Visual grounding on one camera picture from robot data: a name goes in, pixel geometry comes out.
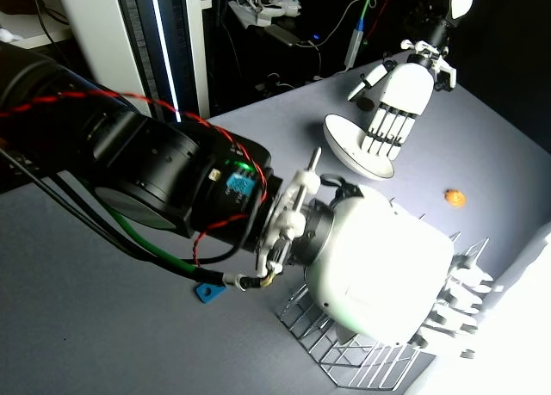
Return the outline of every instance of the orange object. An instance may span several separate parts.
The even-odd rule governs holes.
[[[446,201],[453,207],[463,207],[467,202],[467,197],[459,190],[446,190]]]

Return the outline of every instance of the led light strip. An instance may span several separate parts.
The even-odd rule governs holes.
[[[176,121],[181,122],[182,118],[178,113],[178,100],[176,99],[176,89],[174,87],[174,80],[172,79],[172,69],[170,68],[169,53],[166,49],[166,41],[164,40],[163,20],[161,19],[161,11],[158,8],[158,0],[152,0],[153,11],[155,12],[155,21],[157,22],[158,37],[161,40],[161,49],[163,50],[164,67],[169,78],[170,96],[172,97],[172,105],[176,109]]]

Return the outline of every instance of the table surface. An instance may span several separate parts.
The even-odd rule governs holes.
[[[481,264],[501,273],[549,220],[551,157],[458,87],[433,96],[392,180],[357,176],[331,153],[322,121],[329,113],[360,124],[371,117],[345,101],[360,71],[366,68],[213,121],[268,148],[286,182],[321,146],[320,172],[396,197],[445,233],[461,231],[458,250],[489,236]],[[450,207],[447,188],[462,190],[467,205]],[[329,200],[331,192],[320,197]],[[335,390],[274,315],[299,286],[298,268],[269,290],[232,290],[204,306],[190,282],[113,250],[35,187],[0,196],[0,215],[2,394],[357,393]],[[142,232],[190,255],[189,240]],[[226,249],[207,238],[200,253]],[[253,264],[242,252],[219,268],[252,271]]]
[[[53,10],[57,10],[65,15],[63,7],[59,0],[43,0],[45,5]],[[42,14],[44,25],[50,36],[55,42],[67,40],[72,37],[71,28],[68,25],[59,23],[46,14]],[[44,46],[50,43],[48,37],[44,34],[40,26],[37,15],[7,15],[0,12],[0,25],[8,29],[12,34],[17,34],[23,37],[22,40],[17,40],[14,45],[21,48],[31,49],[37,46]]]

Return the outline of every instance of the metal wire rack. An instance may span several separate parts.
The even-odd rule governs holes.
[[[458,232],[451,239],[459,236]],[[462,254],[478,259],[488,241],[486,238]],[[367,336],[350,335],[342,342],[340,326],[317,307],[306,284],[290,296],[279,319],[338,387],[396,391],[406,377],[415,378],[408,376],[414,364],[424,364],[415,368],[417,375],[431,360],[410,345],[389,346]]]

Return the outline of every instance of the green cable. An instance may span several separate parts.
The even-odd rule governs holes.
[[[365,1],[365,5],[363,5],[362,15],[360,16],[360,20],[363,20],[363,17],[365,16],[365,13],[368,11],[369,1]]]
[[[130,236],[130,238],[134,242],[139,244],[141,247],[143,247],[144,249],[146,249],[147,251],[149,251],[153,255],[157,256],[159,259],[163,259],[168,264],[176,266],[176,267],[180,268],[181,270],[183,270],[187,273],[191,274],[192,272],[194,272],[197,269],[196,266],[194,266],[192,264],[189,264],[189,263],[186,263],[186,262],[182,262],[176,256],[173,256],[172,254],[164,251],[163,249],[160,249],[155,244],[150,243],[147,240],[145,240],[143,237],[140,236],[140,234],[137,231],[134,230],[134,228],[130,225],[130,223],[128,223],[128,221],[124,217],[122,217],[120,214],[118,214],[111,207],[109,207],[107,205],[104,205],[104,206],[107,209],[107,211],[109,212],[109,214],[111,214],[111,217],[121,227],[121,229],[124,230],[124,232],[128,236]]]

